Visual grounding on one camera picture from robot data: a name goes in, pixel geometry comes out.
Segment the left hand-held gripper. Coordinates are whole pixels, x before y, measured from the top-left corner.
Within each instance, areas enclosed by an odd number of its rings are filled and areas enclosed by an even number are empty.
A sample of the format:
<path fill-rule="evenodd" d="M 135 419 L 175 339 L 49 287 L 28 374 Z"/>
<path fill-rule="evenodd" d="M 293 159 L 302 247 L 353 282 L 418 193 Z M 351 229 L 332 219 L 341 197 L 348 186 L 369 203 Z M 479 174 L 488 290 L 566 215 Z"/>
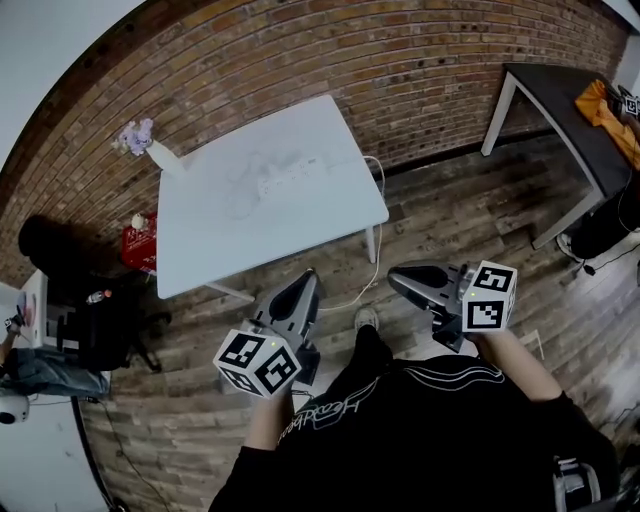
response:
<path fill-rule="evenodd" d="M 272 398 L 295 381 L 314 382 L 320 352 L 306 341 L 315 323 L 320 301 L 316 272 L 304 271 L 278 285 L 260 302 L 257 321 L 294 321 L 291 341 L 259 322 L 245 320 L 231 329 L 216 353 L 213 364 L 237 390 L 265 399 Z"/>

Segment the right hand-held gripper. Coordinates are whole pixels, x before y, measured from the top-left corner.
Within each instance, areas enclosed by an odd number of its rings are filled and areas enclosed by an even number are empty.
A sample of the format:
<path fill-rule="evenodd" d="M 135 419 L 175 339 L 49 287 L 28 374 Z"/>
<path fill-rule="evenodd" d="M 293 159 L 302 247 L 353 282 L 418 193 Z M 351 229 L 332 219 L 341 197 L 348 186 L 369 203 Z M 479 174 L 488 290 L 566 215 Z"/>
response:
<path fill-rule="evenodd" d="M 460 267 L 405 265 L 389 273 L 391 287 L 417 306 L 438 305 L 433 311 L 432 338 L 459 353 L 468 333 L 506 329 L 515 304 L 518 271 L 483 260 Z M 445 281 L 434 286 L 422 281 Z"/>

